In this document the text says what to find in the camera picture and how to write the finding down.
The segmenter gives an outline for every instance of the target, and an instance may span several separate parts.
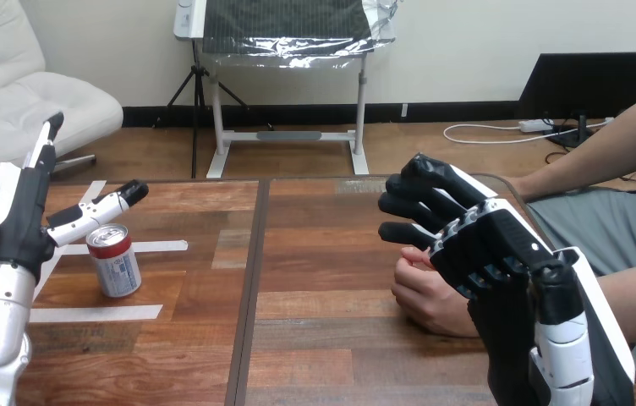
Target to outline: wall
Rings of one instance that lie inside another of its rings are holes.
[[[166,104],[189,72],[175,0],[22,0],[47,70],[124,106]],[[371,55],[369,103],[517,100],[541,52],[636,51],[634,0],[405,0],[397,42]],[[353,103],[357,66],[222,70],[250,104]],[[190,89],[178,104],[190,104]]]

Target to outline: robotic hand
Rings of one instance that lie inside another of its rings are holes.
[[[579,249],[553,253],[506,200],[421,154],[386,187],[380,209],[417,224],[385,222],[379,234],[428,250],[469,300],[498,404],[633,404],[629,348]]]
[[[29,364],[31,344],[25,332],[41,264],[54,249],[85,236],[127,211],[149,189],[136,180],[90,204],[78,204],[41,225],[49,176],[56,163],[53,141],[63,123],[58,113],[41,129],[22,168],[0,164],[0,405],[14,405],[17,380]]]

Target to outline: aluminum can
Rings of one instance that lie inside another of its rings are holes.
[[[121,298],[136,292],[141,286],[141,275],[125,226],[104,224],[86,236],[86,245],[106,296]]]

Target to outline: white frame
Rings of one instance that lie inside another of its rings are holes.
[[[350,144],[350,154],[353,160],[353,172],[356,175],[367,175],[368,161],[365,158],[365,150],[363,148],[363,132],[365,124],[365,85],[368,83],[368,77],[365,74],[367,56],[364,54],[360,58],[360,74],[358,76],[358,114],[356,117],[355,129],[351,129],[345,133],[321,133],[318,140],[313,141],[347,141]],[[228,152],[231,149],[232,141],[255,141],[255,142],[272,142],[275,140],[260,140],[258,133],[235,133],[233,131],[223,129],[223,118],[221,114],[221,88],[218,85],[218,75],[214,73],[210,79],[213,106],[213,122],[216,131],[216,151],[211,160],[206,177],[208,179],[220,178],[223,175],[223,169],[226,167]],[[296,137],[294,139],[284,138],[282,140],[304,140]]]

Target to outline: white armchair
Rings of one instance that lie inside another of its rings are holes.
[[[113,97],[44,68],[39,42],[19,0],[0,0],[0,162],[20,165],[36,143],[42,122],[59,110],[64,124],[54,143],[58,156],[121,127],[123,112]]]

